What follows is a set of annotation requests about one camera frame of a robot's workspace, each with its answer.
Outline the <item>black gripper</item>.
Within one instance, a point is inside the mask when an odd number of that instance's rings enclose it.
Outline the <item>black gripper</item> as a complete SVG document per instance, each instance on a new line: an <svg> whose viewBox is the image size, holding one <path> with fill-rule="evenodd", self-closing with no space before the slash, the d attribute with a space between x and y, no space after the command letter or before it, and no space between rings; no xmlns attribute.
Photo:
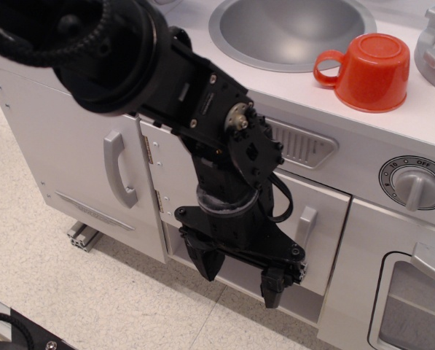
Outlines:
<svg viewBox="0 0 435 350"><path fill-rule="evenodd" d="M305 251L289 238L273 216L271 189L251 189L231 201L209 195L199 189L197 206L181 206L175 218L181 223L189 258L201 276L213 281L226 257L257 267L261 273L261 294L266 308L280 305L286 284L300 284L305 277Z"/></svg>

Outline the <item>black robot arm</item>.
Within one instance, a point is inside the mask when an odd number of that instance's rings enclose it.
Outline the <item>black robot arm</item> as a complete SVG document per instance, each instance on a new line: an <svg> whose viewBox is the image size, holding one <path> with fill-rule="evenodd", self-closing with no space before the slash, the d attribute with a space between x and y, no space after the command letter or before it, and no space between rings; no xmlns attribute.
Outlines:
<svg viewBox="0 0 435 350"><path fill-rule="evenodd" d="M283 145L247 90L196 55L187 33L147 1L0 1L0 56L51 68L90 112L138 112L189 151L197 205L175 218L188 255L213 280L226 257L261 270L268 308L305 276L305 251L278 224L273 190Z"/></svg>

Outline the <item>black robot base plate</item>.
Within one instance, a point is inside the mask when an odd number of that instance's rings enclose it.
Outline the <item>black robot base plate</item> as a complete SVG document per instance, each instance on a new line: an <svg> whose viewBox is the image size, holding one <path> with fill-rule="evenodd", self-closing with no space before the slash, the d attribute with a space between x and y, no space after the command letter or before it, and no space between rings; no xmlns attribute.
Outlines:
<svg viewBox="0 0 435 350"><path fill-rule="evenodd" d="M0 349L75 350L71 344L17 311L10 310L10 314L0 313L0 322L11 326L11 340L0 341Z"/></svg>

